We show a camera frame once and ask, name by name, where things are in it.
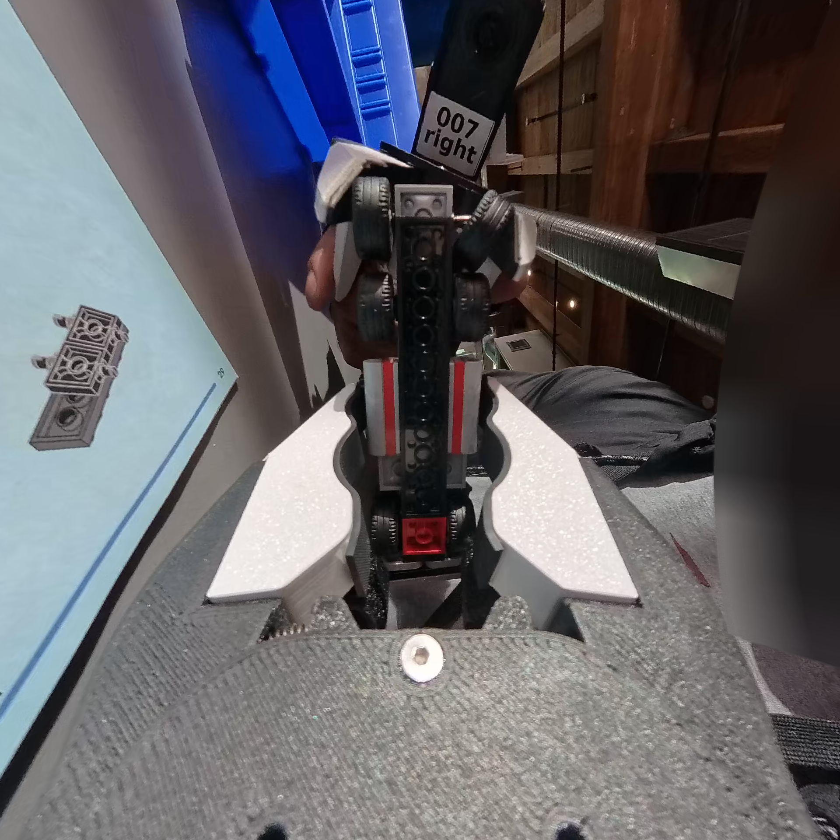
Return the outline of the silver spiral air duct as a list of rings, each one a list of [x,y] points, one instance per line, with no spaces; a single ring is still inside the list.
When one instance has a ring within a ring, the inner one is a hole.
[[[533,221],[542,257],[725,343],[751,218],[656,234],[522,204],[516,209]]]

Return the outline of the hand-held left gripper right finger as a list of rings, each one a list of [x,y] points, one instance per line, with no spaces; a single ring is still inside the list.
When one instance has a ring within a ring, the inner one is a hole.
[[[579,456],[509,390],[490,381],[487,443],[500,470],[482,516],[497,553],[490,586],[519,596],[545,630],[564,599],[637,603],[638,593]]]

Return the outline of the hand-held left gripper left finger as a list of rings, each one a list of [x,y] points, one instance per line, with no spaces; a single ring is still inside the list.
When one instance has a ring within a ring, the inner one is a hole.
[[[281,599],[304,624],[321,596],[354,586],[347,560],[359,537],[361,499],[354,487],[364,446],[348,385],[273,450],[206,598],[213,604]]]

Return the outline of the light blue instruction booklet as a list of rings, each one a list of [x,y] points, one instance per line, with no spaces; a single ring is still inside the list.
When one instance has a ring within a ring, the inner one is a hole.
[[[236,380],[2,2],[1,762]]]

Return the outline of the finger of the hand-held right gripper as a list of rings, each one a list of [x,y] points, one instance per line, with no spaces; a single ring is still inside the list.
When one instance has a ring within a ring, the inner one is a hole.
[[[395,165],[396,159],[353,141],[333,141],[315,185],[314,213],[320,225],[330,225],[333,210],[364,169]]]
[[[537,224],[529,214],[512,212],[510,221],[491,238],[480,272],[490,284],[496,284],[501,275],[516,282],[526,279],[536,257],[537,236]]]

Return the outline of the person's right hand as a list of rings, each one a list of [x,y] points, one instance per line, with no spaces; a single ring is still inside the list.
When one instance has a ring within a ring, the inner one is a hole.
[[[304,296],[311,310],[329,315],[344,361],[359,370],[366,349],[358,330],[355,291],[342,301],[335,297],[335,235],[335,227],[328,227],[312,251],[308,260]]]

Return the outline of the grey desk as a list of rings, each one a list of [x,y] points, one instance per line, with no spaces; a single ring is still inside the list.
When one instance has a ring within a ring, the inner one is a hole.
[[[244,471],[312,409],[314,387],[358,374],[329,321],[302,299],[308,253],[274,256],[259,239],[268,209],[242,204],[219,166],[188,68],[186,3],[12,2],[185,293],[232,363],[237,385],[207,430],[161,517],[140,544],[132,598]]]

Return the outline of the person's black trousers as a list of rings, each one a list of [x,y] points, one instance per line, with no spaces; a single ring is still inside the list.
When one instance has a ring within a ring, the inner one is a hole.
[[[716,415],[668,385],[606,366],[488,373],[618,487],[711,476]]]

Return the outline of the blue plastic bin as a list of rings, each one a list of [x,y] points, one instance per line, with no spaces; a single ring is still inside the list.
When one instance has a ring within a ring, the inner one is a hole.
[[[397,1],[179,1],[192,82],[253,267],[296,279],[333,139],[411,149],[419,119]]]

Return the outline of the toy brick truck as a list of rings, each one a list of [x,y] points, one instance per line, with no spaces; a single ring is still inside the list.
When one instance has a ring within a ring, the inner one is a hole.
[[[363,262],[357,280],[364,340],[396,355],[364,363],[366,443],[377,460],[371,553],[396,579],[454,575],[471,547],[469,458],[478,449],[482,364],[457,357],[487,326],[490,288],[455,271],[469,217],[454,187],[361,175],[350,190],[351,227]]]

